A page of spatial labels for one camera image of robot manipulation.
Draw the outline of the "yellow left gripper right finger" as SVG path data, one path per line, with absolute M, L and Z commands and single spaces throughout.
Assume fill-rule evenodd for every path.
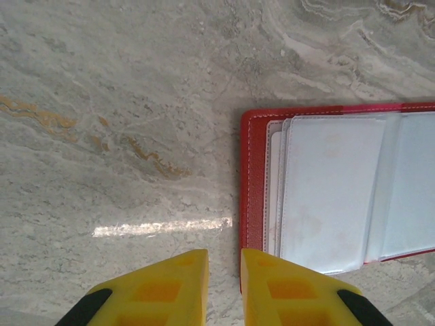
M 361 291 L 257 249 L 241 250 L 245 326 L 391 326 Z

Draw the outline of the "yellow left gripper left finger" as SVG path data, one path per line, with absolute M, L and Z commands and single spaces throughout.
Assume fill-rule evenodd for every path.
M 209 258 L 196 249 L 94 286 L 56 326 L 205 326 Z

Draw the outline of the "white credit card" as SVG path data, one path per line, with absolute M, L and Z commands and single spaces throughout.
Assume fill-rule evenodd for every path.
M 281 131 L 271 136 L 269 170 L 268 170 L 268 227 L 267 249 L 268 253 L 277 255 L 277 206 L 279 189 L 279 161 L 281 151 Z

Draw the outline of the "red card holder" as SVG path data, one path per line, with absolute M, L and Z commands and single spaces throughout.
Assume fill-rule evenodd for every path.
M 245 112 L 240 245 L 265 253 L 277 131 L 275 256 L 340 274 L 435 251 L 435 102 Z

